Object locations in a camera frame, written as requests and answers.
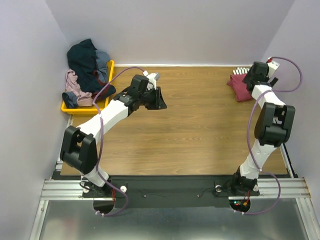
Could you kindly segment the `red tank top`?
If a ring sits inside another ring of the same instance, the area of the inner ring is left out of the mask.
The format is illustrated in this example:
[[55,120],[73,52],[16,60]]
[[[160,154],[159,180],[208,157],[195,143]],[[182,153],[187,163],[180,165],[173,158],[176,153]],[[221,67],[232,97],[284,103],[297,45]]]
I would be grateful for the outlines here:
[[247,90],[247,85],[243,82],[245,76],[246,74],[232,74],[227,82],[227,85],[233,89],[235,99],[238,102],[246,102],[252,99],[251,94]]

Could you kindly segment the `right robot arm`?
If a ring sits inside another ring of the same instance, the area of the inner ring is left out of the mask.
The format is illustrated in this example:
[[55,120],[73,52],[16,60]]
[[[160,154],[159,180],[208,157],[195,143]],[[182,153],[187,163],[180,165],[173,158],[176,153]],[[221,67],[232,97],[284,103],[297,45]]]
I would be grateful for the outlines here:
[[227,82],[237,101],[253,99],[253,106],[260,107],[254,127],[254,142],[247,142],[248,156],[233,174],[228,187],[233,196],[258,192],[258,178],[264,164],[291,136],[296,109],[276,96],[273,87],[277,81],[276,77],[270,80],[268,74],[256,74],[251,70],[239,74],[235,70]]

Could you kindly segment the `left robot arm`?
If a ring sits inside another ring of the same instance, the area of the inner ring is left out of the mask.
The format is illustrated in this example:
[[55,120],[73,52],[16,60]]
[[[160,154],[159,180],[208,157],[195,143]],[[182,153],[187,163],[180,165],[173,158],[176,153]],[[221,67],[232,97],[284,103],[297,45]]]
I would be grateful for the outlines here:
[[161,88],[158,86],[142,92],[136,86],[129,86],[90,120],[77,127],[71,125],[64,131],[60,159],[87,178],[100,197],[111,193],[111,184],[109,175],[99,167],[97,144],[102,147],[104,135],[141,106],[147,110],[166,109]]

